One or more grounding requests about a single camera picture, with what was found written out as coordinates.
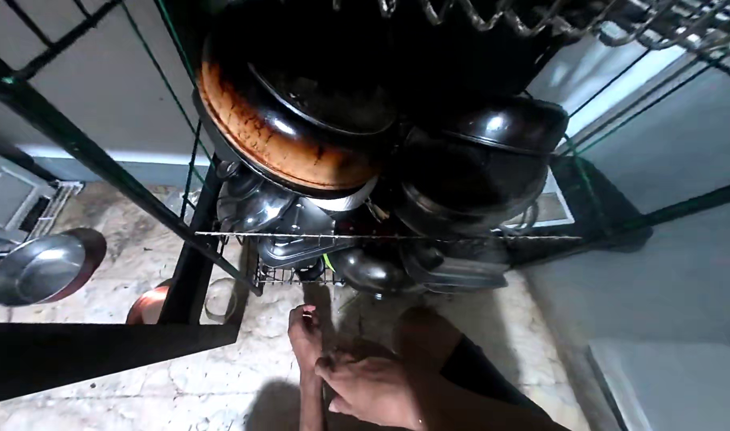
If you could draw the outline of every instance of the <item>kitchen utensil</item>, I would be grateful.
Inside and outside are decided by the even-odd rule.
[[[316,200],[310,198],[309,200],[316,206],[319,206],[323,210],[328,211],[349,211],[354,210],[358,206],[362,205],[370,196],[370,192],[378,182],[378,177],[375,176],[368,180],[361,189],[354,192],[350,196],[339,198],[337,200]]]
[[[399,243],[410,278],[431,291],[463,293],[507,285],[508,255],[498,240],[411,240]]]
[[[551,154],[569,120],[556,103],[525,97],[495,97],[476,107],[449,103],[435,115],[422,123],[425,130],[533,156]]]
[[[274,233],[332,235],[335,221],[308,198],[298,198],[277,223]],[[258,242],[258,255],[270,268],[306,268],[323,253],[346,249],[353,239],[265,237]]]
[[[375,135],[397,119],[389,95],[378,85],[326,87],[325,82],[278,69],[255,64],[248,68],[285,107],[324,129],[345,135]]]
[[[235,166],[234,162],[222,162],[219,168],[222,175],[228,176],[216,203],[221,231],[264,229],[279,219],[293,202],[293,193],[264,180],[243,163]]]
[[[308,268],[296,268],[294,273],[299,281],[314,281],[320,278],[325,272],[325,260],[317,258],[313,265]]]
[[[347,284],[359,291],[380,295],[379,298],[425,290],[405,272],[393,243],[353,247],[328,253],[327,258]]]
[[[144,292],[131,305],[126,324],[156,324],[168,296],[172,279],[160,283],[155,289]]]
[[[223,324],[229,320],[237,308],[235,279],[226,277],[211,283],[202,308],[206,317],[214,322]]]
[[[86,228],[27,241],[0,260],[0,305],[64,299],[88,282],[106,252],[102,234]]]
[[[399,155],[394,211],[420,235],[487,235],[538,197],[547,162],[414,128]]]
[[[235,55],[234,21],[226,15],[218,20],[214,32],[206,39],[198,90],[205,111],[226,138],[231,151],[268,179],[318,198],[349,196],[377,176],[390,151],[389,136],[395,127],[389,124],[393,120],[380,121],[387,125],[386,131],[367,134],[361,130],[344,130],[341,126],[318,125],[330,125],[329,119],[336,117],[333,114],[315,123],[308,121],[304,116],[309,117],[310,112],[347,111],[339,107],[347,105],[346,97],[334,91],[328,99],[337,103],[323,107],[326,103],[316,100],[326,99],[325,94],[309,97],[310,93],[329,88],[318,83],[308,86],[312,91],[304,91],[303,101],[288,102],[291,94],[285,93],[287,86],[278,82],[293,83],[302,79],[300,75],[289,77],[287,72],[274,72],[276,69],[269,67],[260,67],[259,71],[257,66],[246,63],[244,57]],[[273,81],[278,76],[283,78]],[[304,116],[299,114],[300,110],[287,106],[299,103],[310,107],[303,111]]]

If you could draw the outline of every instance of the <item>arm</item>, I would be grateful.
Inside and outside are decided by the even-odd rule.
[[[302,371],[302,420],[301,431],[323,431],[324,417],[322,411],[322,378],[313,370]]]
[[[313,305],[294,308],[288,318],[288,338],[301,370],[301,431],[323,431],[322,378],[314,373],[314,364],[322,355],[322,332]]]
[[[322,358],[315,372],[338,393],[330,410],[382,426],[414,431],[564,431],[549,418],[522,407],[481,397],[444,378],[406,372],[385,358]]]

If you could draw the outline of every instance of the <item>steel pot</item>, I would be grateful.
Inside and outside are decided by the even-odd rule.
[[[239,162],[219,166],[226,181],[218,193],[216,216],[221,231],[260,231],[280,219],[295,195],[264,180]]]
[[[21,244],[0,260],[0,305],[59,301],[82,288],[107,253],[98,231],[78,228]]]
[[[329,253],[328,261],[351,287],[371,295],[396,296],[425,291],[411,279],[393,243],[371,244]]]

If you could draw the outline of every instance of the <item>green rope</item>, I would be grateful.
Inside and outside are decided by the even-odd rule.
[[[163,68],[160,67],[160,64],[157,62],[155,55],[152,53],[152,50],[149,48],[149,44],[147,44],[147,40],[145,40],[144,36],[141,35],[139,26],[136,24],[136,21],[134,21],[133,17],[130,15],[130,12],[128,11],[128,7],[125,5],[125,3],[121,3],[121,7],[123,8],[123,11],[125,12],[126,17],[128,17],[128,22],[130,23],[130,26],[133,29],[133,32],[136,33],[137,37],[139,38],[139,42],[141,42],[142,46],[144,46],[144,51],[147,52],[147,55],[149,56],[149,60],[152,60],[152,64],[154,64],[155,69],[157,69],[157,73],[159,73],[160,77],[163,79],[163,83],[166,84],[168,93],[171,94],[171,97],[173,97],[173,101],[176,102],[176,105],[179,108],[179,112],[181,112],[181,114],[184,116],[184,120],[186,121],[187,125],[189,126],[190,131],[192,132],[193,135],[196,135],[195,140],[196,140],[197,144],[200,146],[200,148],[202,148],[202,151],[206,154],[206,157],[208,158],[208,162],[210,162],[211,166],[214,166],[213,160],[211,159],[211,156],[208,153],[208,149],[202,143],[202,141],[200,141],[198,133],[195,131],[195,127],[192,125],[192,122],[189,120],[189,117],[187,116],[186,111],[184,111],[184,106],[182,106],[176,93],[173,92],[173,88],[171,87],[171,84],[168,82],[168,78],[166,77],[165,72],[163,72]]]
[[[566,133],[564,134],[564,139],[567,140],[567,147],[570,148],[570,152],[572,153],[571,158],[573,159],[573,163],[575,163],[575,167],[578,169],[578,173],[581,175],[581,180],[586,186],[586,190],[589,192],[589,199],[591,199],[591,203],[594,205],[594,209],[600,216],[600,225],[602,226],[602,231],[604,232],[605,236],[609,237],[612,234],[612,231],[608,227],[607,217],[605,216],[604,211],[602,211],[602,206],[600,205],[599,198],[597,198],[597,193],[594,192],[594,188],[591,186],[589,175],[586,173],[585,168],[583,168],[583,159],[579,157],[579,152],[575,149],[575,142],[573,142],[573,140]]]
[[[176,27],[174,27],[173,22],[171,21],[168,9],[162,0],[156,0],[156,3],[157,7],[160,9],[160,13],[163,15],[163,20],[165,20],[168,33],[171,35],[173,43],[176,44],[176,48],[179,50],[179,55],[181,55],[181,58],[184,60],[184,67],[186,68],[186,73],[189,75],[189,80],[192,82],[194,87],[197,87],[197,83],[195,82],[195,69],[192,68],[192,63],[189,62],[186,51],[184,51],[184,46],[181,44],[181,39],[179,39]]]

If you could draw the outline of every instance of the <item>dish rack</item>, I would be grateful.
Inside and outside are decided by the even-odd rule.
[[[341,10],[342,1],[333,0],[333,9]],[[571,38],[597,34],[603,44],[613,47],[636,41],[652,50],[680,44],[696,52],[730,52],[730,2],[726,0],[552,0],[551,5],[539,2],[533,7],[539,19],[531,27],[514,11],[514,0],[497,2],[495,12],[487,19],[471,0],[444,0],[439,9],[430,0],[374,0],[384,18],[390,18],[399,4],[410,1],[420,5],[432,25],[443,24],[451,9],[460,8],[480,32],[508,25],[527,38],[550,28]]]
[[[196,87],[193,60],[199,58],[202,40],[212,16],[197,2],[148,1],[154,2],[193,88]],[[349,1],[353,0],[333,0],[331,7],[333,10],[344,10]],[[248,289],[241,291],[236,312],[226,324],[198,325],[212,265],[224,269],[240,281],[241,286],[248,286],[256,295],[260,295],[266,286],[298,280],[293,279],[290,270],[264,269],[255,253],[244,253],[245,258],[241,262],[230,262],[223,258],[223,246],[228,237],[237,237],[245,249],[250,249],[255,246],[258,237],[272,234],[216,232],[216,196],[221,185],[216,175],[219,159],[200,141],[202,122],[187,116],[183,103],[169,83],[166,71],[153,54],[125,1],[108,0],[89,12],[81,0],[73,0],[84,20],[57,40],[50,39],[38,26],[38,17],[30,16],[16,0],[4,0],[4,3],[46,48],[17,70],[0,58],[0,102],[175,232],[185,241],[185,245],[157,325],[0,324],[0,400],[234,343],[245,310]],[[678,45],[694,54],[692,64],[705,64],[696,73],[671,76],[641,95],[624,111],[604,121],[596,129],[606,132],[599,140],[643,115],[651,106],[685,87],[707,69],[715,68],[730,76],[730,67],[724,63],[724,59],[730,56],[728,0],[533,0],[533,4],[532,10],[522,11],[520,2],[499,0],[490,13],[483,13],[471,0],[445,0],[441,5],[429,0],[373,1],[373,6],[379,8],[384,19],[394,18],[402,9],[417,5],[419,13],[430,24],[442,25],[451,14],[461,11],[480,32],[496,26],[509,26],[524,38],[543,32],[563,34],[572,39],[593,35],[603,44],[614,47],[638,42],[647,48],[645,54]],[[192,132],[191,159],[179,213],[169,210],[29,82],[45,66],[101,24],[106,16],[116,11],[120,11],[127,20],[130,31],[138,38],[175,101],[186,127]],[[579,110],[628,73],[632,65],[589,97]],[[573,136],[566,135],[564,138],[564,144],[557,151],[551,169],[570,205],[575,222],[533,229],[526,235],[502,235],[492,239],[504,241],[515,265],[559,259],[591,249],[622,248],[629,244],[641,246],[651,235],[652,226],[730,202],[729,185],[642,214],[623,198],[601,172],[581,157],[582,152],[599,140],[590,141],[583,136],[576,142]],[[208,160],[205,175],[196,169],[198,155]],[[197,188],[201,192],[195,203],[188,196],[190,191]],[[194,210],[189,222],[185,221],[188,208]],[[411,239],[396,235],[362,237],[374,241]],[[241,271],[237,270],[235,263],[238,263]],[[341,282],[329,271],[323,274],[322,281]],[[128,351],[133,351],[134,355],[128,355]],[[38,366],[33,366],[28,358],[39,358]]]

